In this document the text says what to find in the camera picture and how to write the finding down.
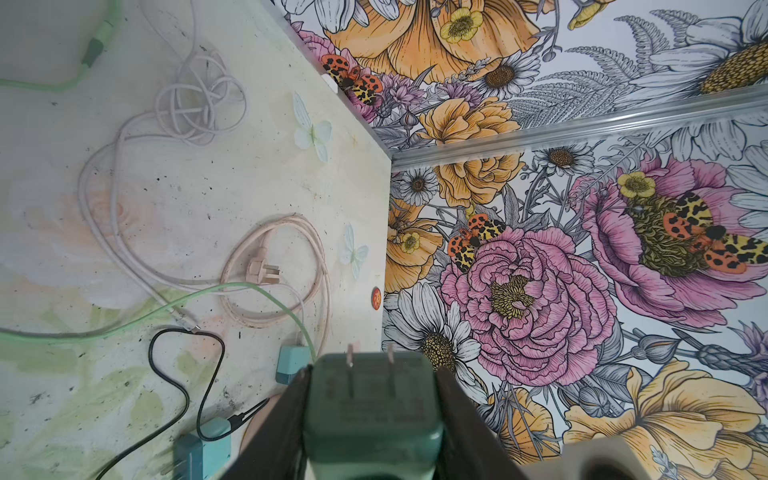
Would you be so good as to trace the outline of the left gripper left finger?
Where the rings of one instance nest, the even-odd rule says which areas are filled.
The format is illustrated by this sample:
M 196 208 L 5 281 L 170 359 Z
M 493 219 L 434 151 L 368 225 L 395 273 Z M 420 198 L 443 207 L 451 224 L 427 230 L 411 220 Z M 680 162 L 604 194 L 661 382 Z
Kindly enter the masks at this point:
M 305 478 L 303 419 L 310 381 L 310 367 L 296 374 L 223 480 Z

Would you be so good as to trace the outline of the teal adapter with black cable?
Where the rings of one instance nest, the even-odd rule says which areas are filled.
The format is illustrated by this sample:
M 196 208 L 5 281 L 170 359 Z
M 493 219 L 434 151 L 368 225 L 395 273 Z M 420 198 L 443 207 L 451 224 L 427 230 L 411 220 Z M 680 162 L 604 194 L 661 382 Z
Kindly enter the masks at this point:
M 196 429 L 181 435 L 173 445 L 172 478 L 180 480 L 213 479 L 231 460 L 230 422 L 217 417 L 201 425 L 207 437 L 224 434 L 222 439 L 205 441 Z

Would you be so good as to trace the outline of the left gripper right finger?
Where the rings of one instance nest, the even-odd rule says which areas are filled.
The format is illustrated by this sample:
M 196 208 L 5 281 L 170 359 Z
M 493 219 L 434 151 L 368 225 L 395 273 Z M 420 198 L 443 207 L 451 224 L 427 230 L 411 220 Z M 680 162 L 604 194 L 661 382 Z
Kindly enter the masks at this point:
M 454 374 L 435 373 L 444 424 L 434 479 L 526 479 L 464 393 Z

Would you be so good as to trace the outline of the green plug adapter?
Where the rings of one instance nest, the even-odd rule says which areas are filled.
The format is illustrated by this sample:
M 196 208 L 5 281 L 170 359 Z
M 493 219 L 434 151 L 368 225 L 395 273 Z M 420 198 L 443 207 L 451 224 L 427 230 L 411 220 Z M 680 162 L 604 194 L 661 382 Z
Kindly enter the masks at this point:
M 328 354 L 311 374 L 303 447 L 317 479 L 430 479 L 444 423 L 419 352 Z

